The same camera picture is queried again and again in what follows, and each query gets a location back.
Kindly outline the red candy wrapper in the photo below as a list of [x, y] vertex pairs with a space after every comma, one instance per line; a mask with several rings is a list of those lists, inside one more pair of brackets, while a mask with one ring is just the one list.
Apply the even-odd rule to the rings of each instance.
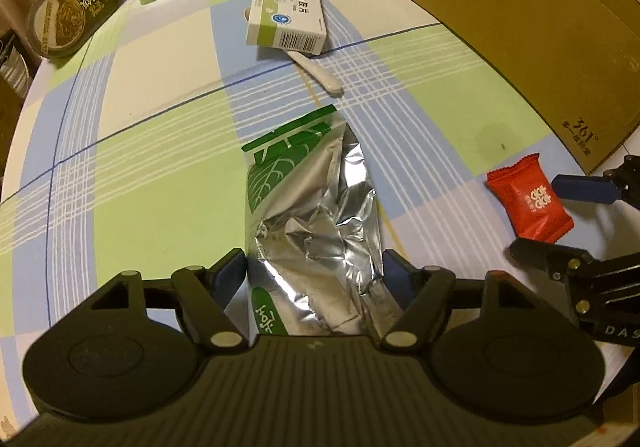
[[506, 209], [518, 238], [555, 243], [574, 228], [541, 169], [538, 154], [488, 172], [486, 185]]

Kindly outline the silver green foil pouch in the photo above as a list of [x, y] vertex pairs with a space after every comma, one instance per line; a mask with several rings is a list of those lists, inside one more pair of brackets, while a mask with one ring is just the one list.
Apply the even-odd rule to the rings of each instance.
[[378, 199], [347, 121], [322, 107], [243, 152], [250, 332], [380, 341], [401, 308], [384, 282]]

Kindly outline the white plastic spoon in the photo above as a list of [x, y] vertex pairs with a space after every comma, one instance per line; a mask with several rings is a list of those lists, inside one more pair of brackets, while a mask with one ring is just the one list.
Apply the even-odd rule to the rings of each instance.
[[328, 69], [298, 51], [284, 50], [284, 52], [294, 63], [314, 78], [330, 96], [340, 97], [343, 95], [343, 83], [337, 76], [334, 76], [332, 72], [329, 72]]

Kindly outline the white green tablets box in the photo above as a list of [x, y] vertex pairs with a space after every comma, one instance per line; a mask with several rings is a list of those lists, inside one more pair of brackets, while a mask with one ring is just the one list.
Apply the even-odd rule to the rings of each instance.
[[326, 20], [321, 0], [252, 0], [246, 43], [320, 55], [326, 44]]

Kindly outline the large cardboard box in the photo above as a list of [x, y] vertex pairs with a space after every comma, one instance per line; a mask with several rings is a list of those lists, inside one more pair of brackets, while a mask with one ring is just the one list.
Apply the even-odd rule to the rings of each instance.
[[497, 69], [591, 173], [639, 124], [636, 0], [411, 0]]

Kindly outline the dark oval food tray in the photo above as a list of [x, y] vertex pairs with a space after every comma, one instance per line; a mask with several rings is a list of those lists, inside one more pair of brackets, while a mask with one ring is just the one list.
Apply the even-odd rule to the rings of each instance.
[[27, 18], [27, 39], [47, 59], [75, 54], [122, 0], [37, 0]]

